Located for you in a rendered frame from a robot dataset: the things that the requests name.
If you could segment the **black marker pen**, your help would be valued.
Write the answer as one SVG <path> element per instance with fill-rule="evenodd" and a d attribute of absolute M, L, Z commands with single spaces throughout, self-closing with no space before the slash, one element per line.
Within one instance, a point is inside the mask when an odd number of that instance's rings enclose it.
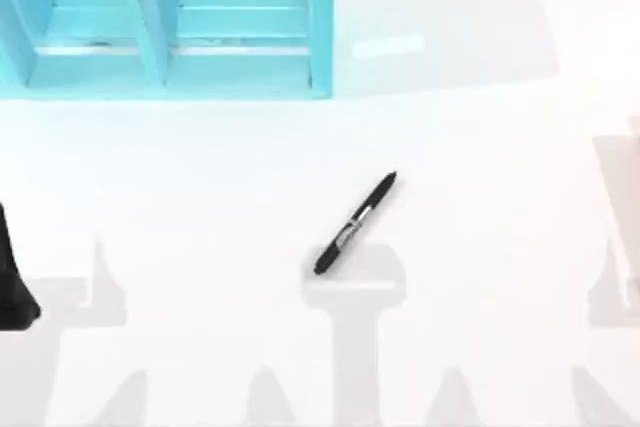
<path fill-rule="evenodd" d="M 397 172 L 386 174 L 373 190 L 365 197 L 358 208 L 351 214 L 333 239 L 327 244 L 314 263 L 313 273 L 324 275 L 340 257 L 355 235 L 362 229 L 366 218 L 378 207 L 393 187 Z"/>

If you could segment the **light blue rack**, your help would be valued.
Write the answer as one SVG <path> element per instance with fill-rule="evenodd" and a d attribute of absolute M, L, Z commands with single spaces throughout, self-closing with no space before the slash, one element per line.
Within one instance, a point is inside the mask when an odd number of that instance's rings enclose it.
<path fill-rule="evenodd" d="M 334 0 L 0 0 L 0 99 L 327 98 Z"/>

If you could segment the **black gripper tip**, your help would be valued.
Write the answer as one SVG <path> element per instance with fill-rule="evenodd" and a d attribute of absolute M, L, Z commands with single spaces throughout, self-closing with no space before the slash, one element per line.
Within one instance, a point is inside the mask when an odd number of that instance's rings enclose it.
<path fill-rule="evenodd" d="M 40 304 L 19 273 L 0 203 L 0 332 L 25 331 L 41 315 Z"/>

